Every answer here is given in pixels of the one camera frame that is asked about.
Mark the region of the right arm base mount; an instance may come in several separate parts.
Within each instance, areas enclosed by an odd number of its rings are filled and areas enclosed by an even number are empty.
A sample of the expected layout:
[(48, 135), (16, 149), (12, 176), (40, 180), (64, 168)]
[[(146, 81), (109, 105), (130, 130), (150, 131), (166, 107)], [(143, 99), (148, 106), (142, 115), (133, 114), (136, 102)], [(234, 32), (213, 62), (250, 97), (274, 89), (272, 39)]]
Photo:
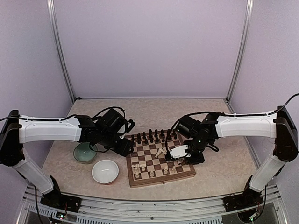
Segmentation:
[(231, 212), (235, 210), (242, 210), (249, 208), (264, 202), (261, 194), (238, 194), (231, 195), (223, 198), (223, 203), (226, 212)]

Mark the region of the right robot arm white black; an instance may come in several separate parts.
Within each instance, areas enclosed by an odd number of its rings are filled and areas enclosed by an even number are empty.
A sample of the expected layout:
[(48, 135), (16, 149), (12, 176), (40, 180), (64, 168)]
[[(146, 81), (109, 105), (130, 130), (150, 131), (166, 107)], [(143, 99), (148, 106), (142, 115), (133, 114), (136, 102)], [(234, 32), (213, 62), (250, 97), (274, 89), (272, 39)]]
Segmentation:
[(194, 199), (241, 191), (274, 148), (274, 139), (265, 137), (229, 137), (215, 142), (219, 152), (207, 148), (205, 162), (195, 165), (192, 178), (173, 184), (174, 199)]

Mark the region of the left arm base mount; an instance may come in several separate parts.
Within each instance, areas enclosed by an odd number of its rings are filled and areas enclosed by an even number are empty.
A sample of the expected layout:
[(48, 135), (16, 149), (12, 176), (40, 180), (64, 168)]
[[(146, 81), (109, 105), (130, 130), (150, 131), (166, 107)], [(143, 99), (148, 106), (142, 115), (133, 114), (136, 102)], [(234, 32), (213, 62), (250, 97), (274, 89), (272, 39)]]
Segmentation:
[(67, 212), (75, 212), (78, 213), (79, 208), (81, 206), (82, 199), (75, 196), (61, 195), (61, 196), (53, 196), (46, 197), (43, 196), (41, 198), (41, 204), (56, 208), (59, 210), (64, 210)]

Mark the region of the wooden chess board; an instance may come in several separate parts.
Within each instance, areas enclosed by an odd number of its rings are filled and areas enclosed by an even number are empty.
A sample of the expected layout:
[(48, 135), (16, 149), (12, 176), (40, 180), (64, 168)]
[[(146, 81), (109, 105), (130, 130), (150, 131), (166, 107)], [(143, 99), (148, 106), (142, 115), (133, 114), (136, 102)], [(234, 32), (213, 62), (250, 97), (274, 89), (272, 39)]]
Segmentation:
[[(179, 135), (180, 145), (183, 140)], [(179, 159), (177, 161), (167, 161), (164, 154), (155, 157), (159, 148), (163, 148), (161, 144), (146, 145), (146, 146), (134, 146), (133, 152), (127, 156), (127, 170), (129, 185), (132, 188), (151, 186), (166, 182), (172, 182), (182, 180), (186, 178), (192, 178), (196, 175), (196, 171), (193, 165), (188, 165), (184, 160)], [(134, 169), (131, 165), (146, 164), (145, 171), (141, 171), (140, 168)], [(164, 167), (168, 166), (168, 174), (164, 175)], [(176, 167), (176, 173), (171, 173), (171, 168)], [(135, 171), (140, 172), (140, 178), (135, 179)], [(154, 177), (150, 177), (150, 171), (154, 171)]]

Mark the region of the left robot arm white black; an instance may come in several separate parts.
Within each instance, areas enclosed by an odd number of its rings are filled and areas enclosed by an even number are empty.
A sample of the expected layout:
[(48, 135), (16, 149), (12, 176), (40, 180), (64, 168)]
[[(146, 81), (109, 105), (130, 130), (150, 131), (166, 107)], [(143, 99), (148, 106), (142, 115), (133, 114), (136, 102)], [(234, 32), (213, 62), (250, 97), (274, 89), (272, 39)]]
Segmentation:
[(112, 150), (121, 156), (132, 153), (132, 141), (124, 137), (135, 126), (133, 120), (126, 120), (117, 107), (104, 110), (103, 116), (90, 117), (73, 114), (66, 118), (36, 118), (20, 115), (12, 110), (3, 118), (5, 124), (0, 132), (0, 162), (12, 167), (23, 178), (30, 181), (53, 206), (65, 204), (56, 180), (47, 176), (31, 160), (23, 145), (35, 141), (64, 140), (87, 143), (89, 148), (99, 144), (106, 151)]

